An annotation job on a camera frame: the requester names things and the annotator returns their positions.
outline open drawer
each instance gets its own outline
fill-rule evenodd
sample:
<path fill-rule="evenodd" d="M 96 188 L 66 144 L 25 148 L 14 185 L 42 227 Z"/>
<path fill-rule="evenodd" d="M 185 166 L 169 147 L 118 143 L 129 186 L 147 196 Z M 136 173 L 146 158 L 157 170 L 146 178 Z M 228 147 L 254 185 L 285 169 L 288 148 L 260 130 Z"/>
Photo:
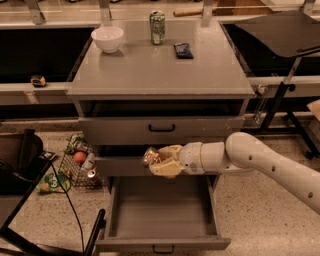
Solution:
<path fill-rule="evenodd" d="M 224 250 L 208 176 L 117 177 L 99 252 Z"/>

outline closed drawer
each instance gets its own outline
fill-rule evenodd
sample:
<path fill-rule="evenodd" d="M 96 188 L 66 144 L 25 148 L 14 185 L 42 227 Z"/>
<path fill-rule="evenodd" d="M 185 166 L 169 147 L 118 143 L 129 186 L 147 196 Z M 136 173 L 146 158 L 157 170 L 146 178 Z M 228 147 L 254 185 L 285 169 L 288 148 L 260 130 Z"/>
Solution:
<path fill-rule="evenodd" d="M 79 119 L 91 145 L 185 144 L 194 137 L 228 136 L 243 122 L 241 116 Z"/>
<path fill-rule="evenodd" d="M 207 176 L 117 177 L 99 252 L 224 250 Z"/>

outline drawer handle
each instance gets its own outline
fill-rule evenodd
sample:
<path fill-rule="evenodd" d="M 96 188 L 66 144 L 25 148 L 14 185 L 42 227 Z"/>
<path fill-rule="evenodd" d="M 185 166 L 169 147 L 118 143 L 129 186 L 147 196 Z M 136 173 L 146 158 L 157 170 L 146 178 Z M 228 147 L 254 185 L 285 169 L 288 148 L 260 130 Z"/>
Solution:
<path fill-rule="evenodd" d="M 174 129 L 176 129 L 176 126 L 174 124 L 171 125 L 168 129 L 157 129 L 153 128 L 151 124 L 149 124 L 149 131 L 150 132 L 173 132 Z"/>
<path fill-rule="evenodd" d="M 174 245 L 171 245 L 171 251 L 159 251 L 159 250 L 156 250 L 156 246 L 153 245 L 152 246 L 152 250 L 153 250 L 153 253 L 154 254 L 172 254 L 174 252 Z"/>

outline gray drawer cabinet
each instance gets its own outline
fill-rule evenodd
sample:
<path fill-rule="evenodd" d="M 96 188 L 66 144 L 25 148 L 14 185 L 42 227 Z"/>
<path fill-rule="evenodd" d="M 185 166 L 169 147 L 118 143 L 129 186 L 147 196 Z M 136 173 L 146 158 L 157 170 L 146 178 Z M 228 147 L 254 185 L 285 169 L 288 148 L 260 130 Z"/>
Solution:
<path fill-rule="evenodd" d="M 224 250 L 230 239 L 222 238 L 216 226 L 214 179 L 116 178 L 107 226 L 96 242 L 97 251 L 171 254 Z"/>
<path fill-rule="evenodd" d="M 253 90 L 214 17 L 208 26 L 166 20 L 161 46 L 150 43 L 147 20 L 112 24 L 125 31 L 122 46 L 103 54 L 92 44 L 67 93 L 111 193 L 97 251 L 223 250 L 218 176 L 156 177 L 141 159 L 149 146 L 223 141 L 242 128 Z M 175 42 L 189 42 L 195 58 L 177 59 Z"/>

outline white bowl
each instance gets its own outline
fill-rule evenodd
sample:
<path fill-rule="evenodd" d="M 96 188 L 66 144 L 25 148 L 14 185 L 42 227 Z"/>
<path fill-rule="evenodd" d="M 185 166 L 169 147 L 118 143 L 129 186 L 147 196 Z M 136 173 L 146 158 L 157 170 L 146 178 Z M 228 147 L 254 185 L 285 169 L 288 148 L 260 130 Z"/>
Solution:
<path fill-rule="evenodd" d="M 100 27 L 92 31 L 91 37 L 96 45 L 106 53 L 118 50 L 123 40 L 123 29 L 119 27 Z"/>

